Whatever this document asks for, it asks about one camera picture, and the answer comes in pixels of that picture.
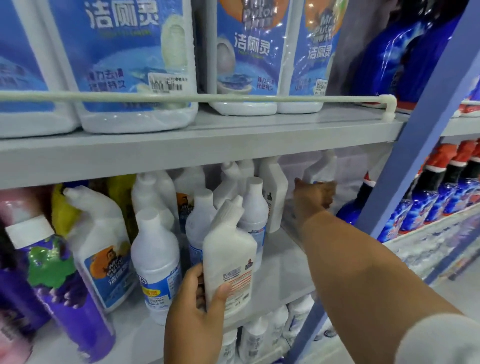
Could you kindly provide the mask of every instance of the blue shelf post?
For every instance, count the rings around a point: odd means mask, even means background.
[[[480,34],[478,14],[480,0],[470,0],[359,216],[355,226],[374,238],[437,143],[472,79],[480,73],[480,37],[474,36]],[[303,357],[325,318],[322,305],[316,302],[285,364],[295,364]]]

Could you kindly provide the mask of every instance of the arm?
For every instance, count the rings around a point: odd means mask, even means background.
[[[326,211],[335,183],[296,181],[295,211],[310,273],[356,363],[393,363],[415,323],[461,314],[376,239]]]

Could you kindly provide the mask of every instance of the barcode sticker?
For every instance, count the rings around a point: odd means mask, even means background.
[[[178,94],[188,91],[188,76],[184,74],[154,73],[148,74],[150,90],[156,94]]]
[[[317,79],[314,95],[325,96],[325,92],[327,91],[327,84],[328,80],[322,80],[321,78]]]

